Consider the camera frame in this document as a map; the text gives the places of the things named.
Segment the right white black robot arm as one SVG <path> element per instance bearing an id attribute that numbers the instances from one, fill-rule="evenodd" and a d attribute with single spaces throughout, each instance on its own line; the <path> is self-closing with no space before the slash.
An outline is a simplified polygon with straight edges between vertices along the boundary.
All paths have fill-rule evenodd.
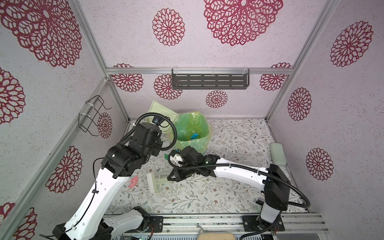
<path id="1" fill-rule="evenodd" d="M 290 182 L 277 165 L 271 164 L 268 168 L 239 165 L 217 155 L 204 156 L 190 146 L 171 151 L 168 161 L 174 167 L 168 181 L 180 182 L 197 174 L 232 179 L 258 188 L 265 197 L 260 214 L 264 222 L 273 223 L 288 209 Z"/>

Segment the dark grey wall shelf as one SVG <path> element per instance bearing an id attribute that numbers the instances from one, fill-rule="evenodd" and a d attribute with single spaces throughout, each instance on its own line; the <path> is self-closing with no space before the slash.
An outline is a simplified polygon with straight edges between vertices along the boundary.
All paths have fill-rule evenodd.
<path id="1" fill-rule="evenodd" d="M 171 84 L 174 90 L 245 90 L 250 85 L 249 69 L 240 73 L 210 74 L 179 73 L 172 69 Z"/>

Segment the blue paper scrap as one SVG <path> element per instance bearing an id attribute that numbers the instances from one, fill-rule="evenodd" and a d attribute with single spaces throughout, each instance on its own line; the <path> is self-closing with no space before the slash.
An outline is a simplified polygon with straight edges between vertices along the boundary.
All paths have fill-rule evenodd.
<path id="1" fill-rule="evenodd" d="M 194 133 L 194 134 L 192 134 L 192 136 L 190 137 L 190 140 L 195 140 L 195 139 L 198 139 L 199 137 L 200 137 L 199 134 Z"/>

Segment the beige object at bottom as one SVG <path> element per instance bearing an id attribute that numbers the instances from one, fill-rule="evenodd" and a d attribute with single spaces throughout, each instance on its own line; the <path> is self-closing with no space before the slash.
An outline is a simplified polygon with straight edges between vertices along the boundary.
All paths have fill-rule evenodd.
<path id="1" fill-rule="evenodd" d="M 197 240 L 236 240 L 234 234 L 223 231 L 207 231 L 201 225 L 197 225 L 200 229 Z"/>

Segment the light green hand brush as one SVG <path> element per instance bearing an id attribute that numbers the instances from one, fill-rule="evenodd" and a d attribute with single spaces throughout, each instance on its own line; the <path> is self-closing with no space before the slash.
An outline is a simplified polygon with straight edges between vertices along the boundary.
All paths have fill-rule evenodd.
<path id="1" fill-rule="evenodd" d="M 147 182 L 150 193 L 157 194 L 163 191 L 163 185 L 167 184 L 168 179 L 162 178 L 158 173 L 148 173 Z"/>

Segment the light green dustpan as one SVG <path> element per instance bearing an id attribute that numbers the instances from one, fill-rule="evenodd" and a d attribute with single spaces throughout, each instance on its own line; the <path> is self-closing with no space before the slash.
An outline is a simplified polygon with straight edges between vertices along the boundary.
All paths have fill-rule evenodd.
<path id="1" fill-rule="evenodd" d="M 177 118 L 180 115 L 180 114 L 168 109 L 167 107 L 161 105 L 160 103 L 158 103 L 156 101 L 152 102 L 152 105 L 149 109 L 149 113 L 161 114 L 161 115 L 167 117 L 168 119 L 170 119 L 170 121 L 172 123 L 175 123 L 175 121 L 177 120 Z M 162 131 L 162 133 L 166 134 L 166 136 L 172 142 L 173 138 L 174 138 L 174 133 L 173 133 L 173 129 L 170 126 L 170 124 L 167 121 L 162 121 L 161 124 L 159 125 L 159 128 Z"/>

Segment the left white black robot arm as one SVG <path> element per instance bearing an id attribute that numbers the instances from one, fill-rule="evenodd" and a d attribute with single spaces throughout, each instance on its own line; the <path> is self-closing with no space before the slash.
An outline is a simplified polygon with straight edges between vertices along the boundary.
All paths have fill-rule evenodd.
<path id="1" fill-rule="evenodd" d="M 55 226 L 49 240 L 111 240 L 127 231 L 144 232 L 150 214 L 135 207 L 127 214 L 104 218 L 120 188 L 130 180 L 151 156 L 162 150 L 162 131 L 152 123 L 136 123 L 123 140 L 111 147 L 94 172 L 94 185 L 75 214 L 64 224 Z"/>

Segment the pink paper scrap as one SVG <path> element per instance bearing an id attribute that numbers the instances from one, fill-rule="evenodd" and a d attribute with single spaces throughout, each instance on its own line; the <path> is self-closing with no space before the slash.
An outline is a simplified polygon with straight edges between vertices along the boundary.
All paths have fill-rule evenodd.
<path id="1" fill-rule="evenodd" d="M 129 189 L 133 189 L 137 186 L 139 182 L 139 176 L 134 176 L 132 179 L 129 181 Z"/>

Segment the green bin with bag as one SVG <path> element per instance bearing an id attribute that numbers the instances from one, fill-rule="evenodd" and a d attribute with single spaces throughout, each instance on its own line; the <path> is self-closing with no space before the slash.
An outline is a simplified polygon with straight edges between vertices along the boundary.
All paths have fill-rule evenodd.
<path id="1" fill-rule="evenodd" d="M 199 153 L 204 153 L 212 138 L 212 129 L 207 119 L 199 112 L 188 112 L 179 115 L 174 123 L 177 130 L 175 149 L 183 150 L 192 147 Z M 200 135 L 198 139 L 190 140 L 192 134 Z"/>

